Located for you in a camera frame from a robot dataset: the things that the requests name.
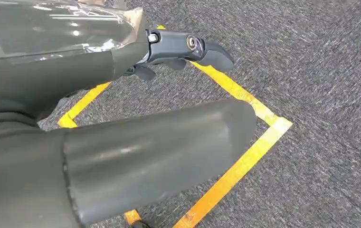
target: robotic hand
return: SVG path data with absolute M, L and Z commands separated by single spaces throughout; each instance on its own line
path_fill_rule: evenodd
M 234 59 L 219 44 L 204 41 L 190 33 L 168 30 L 146 30 L 149 42 L 149 52 L 125 74 L 135 74 L 144 80 L 151 80 L 155 73 L 148 65 L 165 63 L 170 68 L 182 70 L 186 60 L 200 65 L 213 66 L 223 73 L 234 67 Z

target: black cylindrical segment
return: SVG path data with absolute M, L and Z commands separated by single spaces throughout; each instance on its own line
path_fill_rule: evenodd
M 84 224 L 147 205 L 226 171 L 256 128 L 253 108 L 228 99 L 73 129 L 65 155 Z

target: bolt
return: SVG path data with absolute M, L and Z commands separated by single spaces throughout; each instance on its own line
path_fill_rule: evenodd
M 188 48 L 192 51 L 194 51 L 197 48 L 197 42 L 196 42 L 196 38 L 192 35 L 189 35 L 186 38 L 186 45 L 188 46 Z
M 157 43 L 158 42 L 158 35 L 157 34 L 155 34 L 155 33 L 151 33 L 151 34 L 149 34 L 148 35 L 148 41 L 150 42 L 150 43 Z

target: clear plastic wrap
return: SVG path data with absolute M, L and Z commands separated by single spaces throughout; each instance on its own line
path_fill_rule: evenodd
M 41 61 L 118 49 L 136 41 L 142 9 L 102 4 L 103 0 L 0 0 L 0 60 Z

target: yellow tape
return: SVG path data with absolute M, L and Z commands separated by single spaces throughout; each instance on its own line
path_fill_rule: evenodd
M 77 127 L 77 124 L 72 120 L 70 119 L 70 117 L 68 116 L 68 114 L 64 114 L 62 116 L 62 118 L 60 118 L 59 122 L 57 123 L 59 124 L 59 126 L 61 127 L 65 127 L 65 128 L 75 128 Z
M 174 228 L 192 228 L 240 181 L 245 174 L 290 128 L 292 123 L 277 118 L 267 131 L 246 151 L 244 155 L 197 201 Z
M 95 88 L 88 91 L 88 93 L 81 98 L 66 114 L 60 118 L 58 124 L 61 127 L 74 128 L 77 124 L 73 119 L 85 109 L 104 89 L 108 87 L 110 82 L 105 84 L 97 85 Z
M 135 221 L 142 220 L 140 218 L 139 213 L 136 210 L 128 211 L 124 214 L 124 218 L 126 219 L 127 223 L 130 225 L 133 224 Z
M 257 100 L 253 95 L 251 95 L 248 91 L 234 82 L 230 77 L 227 75 L 217 71 L 212 66 L 201 66 L 197 63 L 192 64 L 210 76 L 217 84 L 219 84 L 223 89 L 229 92 L 233 97 L 239 100 L 243 100 L 248 102 L 252 105 L 253 109 L 255 110 L 256 115 L 265 121 L 268 125 L 272 125 L 277 116 L 264 104 L 262 104 L 259 100 Z

